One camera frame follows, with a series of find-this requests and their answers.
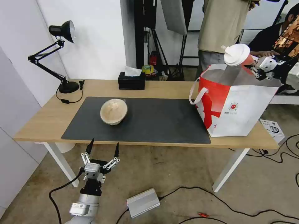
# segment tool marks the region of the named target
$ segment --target bag handle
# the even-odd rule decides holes
[[[189,102],[190,102],[190,104],[192,104],[192,105],[199,103],[199,102],[201,101],[203,95],[204,95],[206,92],[209,92],[209,90],[208,90],[207,88],[203,87],[203,88],[199,91],[199,93],[198,93],[196,99],[194,100],[194,102],[192,102],[192,100],[191,100],[191,96],[192,96],[192,93],[193,93],[193,91],[194,91],[196,82],[197,82],[197,80],[199,80],[199,79],[200,79],[200,77],[198,77],[198,78],[195,80],[195,82],[193,83],[193,86],[192,86],[191,89],[190,89]]]

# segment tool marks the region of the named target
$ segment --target robotic hand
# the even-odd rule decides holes
[[[299,62],[298,57],[288,61],[280,60],[279,55],[259,58],[253,66],[249,68],[258,80],[279,79],[282,84],[291,85],[294,89],[299,89]]]
[[[95,224],[94,217],[99,208],[99,200],[102,194],[101,186],[105,182],[105,174],[109,173],[119,163],[119,144],[117,144],[114,158],[110,162],[90,159],[89,154],[93,147],[93,141],[87,146],[85,153],[81,153],[84,162],[84,180],[86,185],[80,190],[79,199],[72,203],[69,212],[74,217],[66,224]]]

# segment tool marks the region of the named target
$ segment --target red and white bag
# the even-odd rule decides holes
[[[198,95],[191,100],[196,82]],[[279,80],[259,81],[244,69],[210,65],[189,95],[211,137],[246,136],[275,95]]]

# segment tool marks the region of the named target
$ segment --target tissue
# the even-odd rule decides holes
[[[142,70],[125,66],[125,76],[140,76]]]

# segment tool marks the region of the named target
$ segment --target ceramic bowl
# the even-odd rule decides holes
[[[104,123],[116,125],[124,119],[127,112],[128,106],[125,101],[120,99],[111,99],[103,104],[100,115]]]

